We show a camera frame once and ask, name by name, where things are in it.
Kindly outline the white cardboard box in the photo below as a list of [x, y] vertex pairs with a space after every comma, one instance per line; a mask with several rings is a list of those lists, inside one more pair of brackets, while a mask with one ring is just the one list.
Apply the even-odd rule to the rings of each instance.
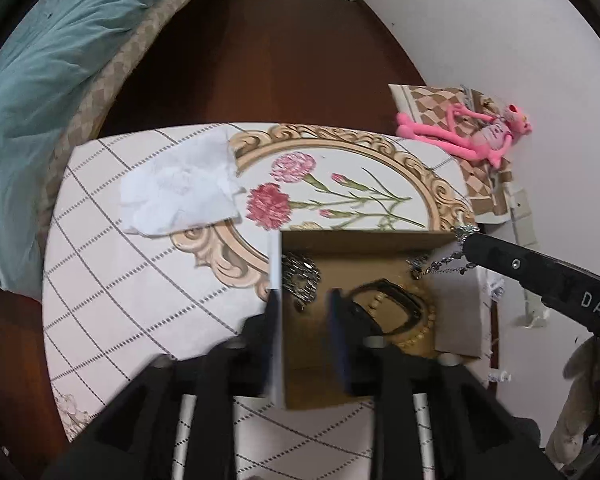
[[480, 282], [462, 256], [475, 230], [278, 231], [268, 240], [271, 288], [279, 296], [271, 396], [286, 410], [350, 403], [349, 367], [332, 328], [329, 294], [362, 311], [378, 341], [414, 356], [480, 353]]

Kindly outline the black smart band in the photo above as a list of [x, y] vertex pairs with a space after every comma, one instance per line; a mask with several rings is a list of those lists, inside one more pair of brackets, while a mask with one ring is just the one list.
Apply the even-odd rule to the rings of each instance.
[[422, 322], [426, 307], [422, 298], [385, 278], [350, 290], [346, 299], [374, 335], [408, 333]]

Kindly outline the white crumpled tissue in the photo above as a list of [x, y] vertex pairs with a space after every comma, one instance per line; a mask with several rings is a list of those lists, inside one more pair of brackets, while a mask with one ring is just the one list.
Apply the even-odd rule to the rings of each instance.
[[239, 217], [235, 155], [224, 131], [186, 140], [132, 170], [120, 183], [121, 229], [167, 236]]

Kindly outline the teal blanket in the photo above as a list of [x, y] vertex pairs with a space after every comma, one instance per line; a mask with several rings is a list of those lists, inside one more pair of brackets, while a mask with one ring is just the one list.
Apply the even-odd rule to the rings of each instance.
[[0, 51], [0, 287], [40, 299], [38, 201], [87, 87], [161, 0], [38, 0]]

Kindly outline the white wall socket strip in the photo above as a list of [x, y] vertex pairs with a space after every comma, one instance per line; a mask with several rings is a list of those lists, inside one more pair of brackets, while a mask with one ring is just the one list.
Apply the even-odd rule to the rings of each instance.
[[535, 269], [535, 254], [540, 252], [540, 246], [536, 239], [533, 225], [532, 211], [528, 196], [523, 188], [510, 188], [509, 194], [510, 218], [516, 245], [520, 248], [521, 276], [520, 284], [524, 288], [524, 328], [543, 328], [547, 326], [550, 310], [542, 303], [541, 297], [527, 288], [527, 285], [535, 285], [538, 281], [532, 276]]

